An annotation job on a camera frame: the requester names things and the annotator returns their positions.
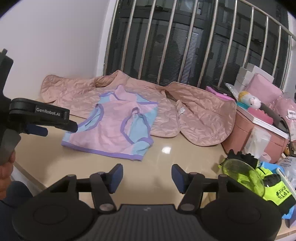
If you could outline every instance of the beige countertop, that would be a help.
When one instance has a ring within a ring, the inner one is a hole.
[[[80,123],[83,119],[71,116]],[[221,145],[199,147],[181,134],[174,138],[153,137],[154,144],[142,161],[118,159],[80,152],[61,146],[65,131],[48,127],[47,137],[22,134],[16,148],[15,166],[35,185],[44,189],[68,174],[88,178],[91,174],[110,171],[117,163],[123,165],[123,179],[112,198],[120,204],[175,204],[182,199],[171,178],[171,167],[177,163],[186,172],[200,172],[216,178],[218,163],[226,156]],[[80,199],[93,207],[90,193]],[[207,203],[204,195],[203,204]],[[295,233],[283,221],[278,237]]]

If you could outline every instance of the person's hand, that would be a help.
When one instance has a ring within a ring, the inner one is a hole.
[[[11,154],[9,161],[0,166],[0,200],[6,197],[6,190],[11,183],[10,175],[13,171],[13,163],[15,162],[15,151]]]

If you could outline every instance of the white packaging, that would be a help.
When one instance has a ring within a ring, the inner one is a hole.
[[[238,82],[240,82],[242,85],[248,86],[248,84],[251,82],[251,79],[254,76],[254,73],[251,73],[251,72],[249,72],[249,73],[250,74],[248,74],[247,76],[243,76],[243,75],[238,74],[236,80],[238,80]]]
[[[285,170],[285,175],[293,188],[296,188],[296,157],[288,156],[282,159],[278,164]]]
[[[237,80],[241,82],[244,86],[247,86],[251,79],[253,78],[255,73],[248,71],[247,69],[240,67],[239,72],[237,74]]]
[[[225,83],[225,86],[229,89],[229,91],[233,94],[233,96],[235,97],[236,100],[238,100],[239,98],[239,93],[237,91],[237,89],[231,85],[231,84],[227,84]]]
[[[254,126],[244,147],[246,154],[250,153],[259,159],[270,141],[271,135],[264,129]]]
[[[274,77],[272,77],[269,73],[266,73],[263,69],[260,69],[258,66],[248,63],[247,70],[256,74],[260,74],[264,76],[270,83],[274,81]]]
[[[237,80],[234,83],[234,88],[238,91],[241,92],[243,90],[246,89],[246,87],[244,85],[242,85],[240,82],[238,82]]]

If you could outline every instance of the clear plastic lid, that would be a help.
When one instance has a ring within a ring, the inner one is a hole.
[[[263,197],[265,192],[263,180],[255,169],[247,163],[237,159],[228,159],[222,165],[222,173]]]

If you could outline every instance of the white wall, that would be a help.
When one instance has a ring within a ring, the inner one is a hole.
[[[0,19],[0,51],[14,60],[9,98],[36,99],[48,74],[91,78],[109,0],[22,0]]]

